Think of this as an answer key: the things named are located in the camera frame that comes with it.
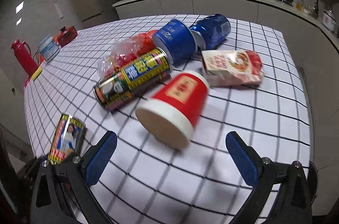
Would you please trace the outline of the small red pot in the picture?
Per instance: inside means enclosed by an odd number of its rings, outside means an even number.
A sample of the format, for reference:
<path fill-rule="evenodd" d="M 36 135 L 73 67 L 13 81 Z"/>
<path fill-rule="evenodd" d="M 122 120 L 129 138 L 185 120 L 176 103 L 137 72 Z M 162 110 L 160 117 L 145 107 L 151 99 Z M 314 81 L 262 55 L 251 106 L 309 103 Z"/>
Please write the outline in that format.
<path fill-rule="evenodd" d="M 74 26 L 63 27 L 60 29 L 60 33 L 55 37 L 55 41 L 59 46 L 64 47 L 72 42 L 78 36 L 78 32 Z"/>

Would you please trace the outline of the pink snack packet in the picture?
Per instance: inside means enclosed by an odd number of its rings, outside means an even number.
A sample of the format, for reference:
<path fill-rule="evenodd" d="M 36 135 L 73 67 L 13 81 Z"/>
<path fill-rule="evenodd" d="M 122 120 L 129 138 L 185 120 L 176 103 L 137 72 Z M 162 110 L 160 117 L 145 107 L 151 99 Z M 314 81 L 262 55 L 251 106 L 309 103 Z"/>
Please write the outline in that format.
<path fill-rule="evenodd" d="M 203 76 L 212 87 L 261 84 L 264 71 L 258 53 L 248 50 L 202 51 Z"/>

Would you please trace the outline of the clear bag with red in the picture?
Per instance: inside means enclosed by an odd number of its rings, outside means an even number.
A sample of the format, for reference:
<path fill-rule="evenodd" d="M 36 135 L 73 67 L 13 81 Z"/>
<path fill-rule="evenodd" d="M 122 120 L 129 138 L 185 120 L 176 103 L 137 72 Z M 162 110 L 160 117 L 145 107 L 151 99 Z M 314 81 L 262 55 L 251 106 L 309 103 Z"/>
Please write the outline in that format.
<path fill-rule="evenodd" d="M 97 72 L 100 78 L 107 78 L 124 65 L 155 49 L 152 37 L 156 32 L 157 30 L 151 30 L 139 33 L 113 44 L 110 54 L 104 55 L 97 61 Z"/>

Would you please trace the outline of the blue pepsi can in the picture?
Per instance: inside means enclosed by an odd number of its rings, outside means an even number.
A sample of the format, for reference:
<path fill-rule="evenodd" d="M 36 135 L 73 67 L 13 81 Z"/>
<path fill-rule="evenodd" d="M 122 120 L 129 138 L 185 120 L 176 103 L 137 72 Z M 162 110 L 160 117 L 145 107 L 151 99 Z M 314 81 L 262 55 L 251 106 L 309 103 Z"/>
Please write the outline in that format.
<path fill-rule="evenodd" d="M 200 51 L 215 49 L 231 31 L 229 20 L 222 14 L 207 16 L 189 28 Z"/>

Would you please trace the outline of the red paper cup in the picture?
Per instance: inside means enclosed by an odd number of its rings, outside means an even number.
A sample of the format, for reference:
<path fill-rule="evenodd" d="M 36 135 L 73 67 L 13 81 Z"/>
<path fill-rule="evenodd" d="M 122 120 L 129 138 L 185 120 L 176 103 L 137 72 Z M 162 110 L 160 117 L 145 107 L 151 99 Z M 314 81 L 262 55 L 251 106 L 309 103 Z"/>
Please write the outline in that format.
<path fill-rule="evenodd" d="M 136 117 L 158 141 L 184 149 L 192 139 L 209 90 L 202 75 L 184 71 L 138 106 Z"/>

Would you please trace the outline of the white blue tissue canister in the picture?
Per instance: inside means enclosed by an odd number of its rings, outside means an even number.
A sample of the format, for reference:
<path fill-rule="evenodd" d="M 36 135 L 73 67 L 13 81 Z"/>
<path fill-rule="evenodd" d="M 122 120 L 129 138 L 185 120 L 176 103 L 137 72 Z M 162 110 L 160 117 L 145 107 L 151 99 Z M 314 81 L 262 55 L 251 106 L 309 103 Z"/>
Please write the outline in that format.
<path fill-rule="evenodd" d="M 47 63 L 51 62 L 60 51 L 60 47 L 51 35 L 46 36 L 37 47 L 39 54 Z"/>

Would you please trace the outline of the yellow red portrait can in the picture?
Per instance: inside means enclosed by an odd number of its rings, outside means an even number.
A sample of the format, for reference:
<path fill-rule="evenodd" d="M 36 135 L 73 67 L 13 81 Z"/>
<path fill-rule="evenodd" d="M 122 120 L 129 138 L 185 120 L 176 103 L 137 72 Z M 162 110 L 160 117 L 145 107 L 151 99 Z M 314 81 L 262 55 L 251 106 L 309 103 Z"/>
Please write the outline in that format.
<path fill-rule="evenodd" d="M 72 115 L 63 113 L 59 119 L 48 154 L 51 164 L 62 163 L 71 153 L 80 149 L 85 124 Z"/>

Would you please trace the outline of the lower counter cabinets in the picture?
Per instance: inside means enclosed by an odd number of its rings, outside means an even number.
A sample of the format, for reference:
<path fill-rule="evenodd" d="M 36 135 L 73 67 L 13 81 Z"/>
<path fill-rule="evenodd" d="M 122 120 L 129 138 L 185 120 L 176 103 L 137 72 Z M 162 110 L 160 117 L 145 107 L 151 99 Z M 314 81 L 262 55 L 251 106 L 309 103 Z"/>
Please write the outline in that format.
<path fill-rule="evenodd" d="M 113 7 L 122 19 L 220 13 L 282 32 L 302 73 L 312 114 L 311 156 L 319 174 L 313 212 L 330 213 L 338 200 L 338 39 L 319 20 L 275 0 L 123 0 Z"/>

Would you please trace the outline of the yellow green drink can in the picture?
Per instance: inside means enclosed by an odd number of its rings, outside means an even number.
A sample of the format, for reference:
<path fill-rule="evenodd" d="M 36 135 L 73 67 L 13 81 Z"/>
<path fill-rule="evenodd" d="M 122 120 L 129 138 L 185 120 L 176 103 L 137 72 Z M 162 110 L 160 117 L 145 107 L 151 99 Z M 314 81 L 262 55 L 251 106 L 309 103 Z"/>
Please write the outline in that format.
<path fill-rule="evenodd" d="M 93 87 L 93 93 L 102 107 L 113 111 L 135 96 L 143 95 L 155 83 L 168 78 L 170 73 L 167 55 L 157 47 L 99 81 Z"/>

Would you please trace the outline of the white rice cooker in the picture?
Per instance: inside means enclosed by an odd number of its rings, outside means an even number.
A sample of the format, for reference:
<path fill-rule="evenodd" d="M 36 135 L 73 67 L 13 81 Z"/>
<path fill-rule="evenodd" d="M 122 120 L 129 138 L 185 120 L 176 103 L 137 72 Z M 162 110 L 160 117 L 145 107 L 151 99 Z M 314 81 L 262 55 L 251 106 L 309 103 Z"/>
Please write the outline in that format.
<path fill-rule="evenodd" d="M 336 28 L 336 16 L 334 15 L 332 6 L 330 5 L 326 5 L 323 11 L 322 24 L 331 32 L 334 32 Z"/>

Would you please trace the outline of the red thermos jug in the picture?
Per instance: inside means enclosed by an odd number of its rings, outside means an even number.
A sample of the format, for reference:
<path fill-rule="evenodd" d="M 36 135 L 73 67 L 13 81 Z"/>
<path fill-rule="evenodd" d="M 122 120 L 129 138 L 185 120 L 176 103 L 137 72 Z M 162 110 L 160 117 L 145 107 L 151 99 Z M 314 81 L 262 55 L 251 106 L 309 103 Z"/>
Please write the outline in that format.
<path fill-rule="evenodd" d="M 17 58 L 19 64 L 23 67 L 27 75 L 29 77 L 32 77 L 39 66 L 33 60 L 32 52 L 28 44 L 25 41 L 20 42 L 20 40 L 18 39 L 13 41 L 11 49 L 13 49 L 15 57 Z"/>

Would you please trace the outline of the yellow oil bottle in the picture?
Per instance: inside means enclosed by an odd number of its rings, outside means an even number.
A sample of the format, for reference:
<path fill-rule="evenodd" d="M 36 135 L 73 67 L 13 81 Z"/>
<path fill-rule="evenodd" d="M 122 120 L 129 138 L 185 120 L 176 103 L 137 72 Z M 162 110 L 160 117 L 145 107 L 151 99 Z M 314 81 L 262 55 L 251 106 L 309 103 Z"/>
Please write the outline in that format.
<path fill-rule="evenodd" d="M 304 0 L 296 0 L 295 7 L 297 10 L 302 11 L 304 5 Z"/>

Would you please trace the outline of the small yellow sponge block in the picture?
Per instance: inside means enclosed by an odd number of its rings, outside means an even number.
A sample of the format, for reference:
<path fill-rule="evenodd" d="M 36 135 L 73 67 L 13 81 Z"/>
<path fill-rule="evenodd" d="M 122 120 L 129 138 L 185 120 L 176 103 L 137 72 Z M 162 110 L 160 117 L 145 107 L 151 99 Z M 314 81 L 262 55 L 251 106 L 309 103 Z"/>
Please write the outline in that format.
<path fill-rule="evenodd" d="M 43 71 L 43 68 L 39 66 L 38 69 L 31 76 L 31 80 L 35 81 L 39 77 L 39 75 L 42 73 L 42 71 Z"/>

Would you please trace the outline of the blue paper cup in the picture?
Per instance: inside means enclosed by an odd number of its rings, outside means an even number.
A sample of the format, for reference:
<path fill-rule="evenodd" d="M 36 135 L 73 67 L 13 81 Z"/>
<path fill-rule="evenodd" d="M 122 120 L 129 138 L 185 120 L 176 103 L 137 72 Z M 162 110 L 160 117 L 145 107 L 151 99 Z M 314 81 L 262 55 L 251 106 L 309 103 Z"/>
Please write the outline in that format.
<path fill-rule="evenodd" d="M 171 64 L 189 58 L 197 50 L 197 45 L 189 27 L 177 19 L 171 19 L 152 35 L 155 46 L 161 48 Z"/>

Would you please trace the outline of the dark wine bottle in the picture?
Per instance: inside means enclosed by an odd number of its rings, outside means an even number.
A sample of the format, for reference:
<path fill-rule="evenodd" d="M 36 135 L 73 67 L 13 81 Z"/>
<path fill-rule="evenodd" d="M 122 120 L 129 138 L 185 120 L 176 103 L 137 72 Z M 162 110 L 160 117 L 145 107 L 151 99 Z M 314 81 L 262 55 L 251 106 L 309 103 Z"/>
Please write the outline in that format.
<path fill-rule="evenodd" d="M 319 1 L 316 0 L 314 7 L 312 7 L 311 9 L 311 16 L 315 19 L 318 18 L 318 14 L 319 14 Z"/>

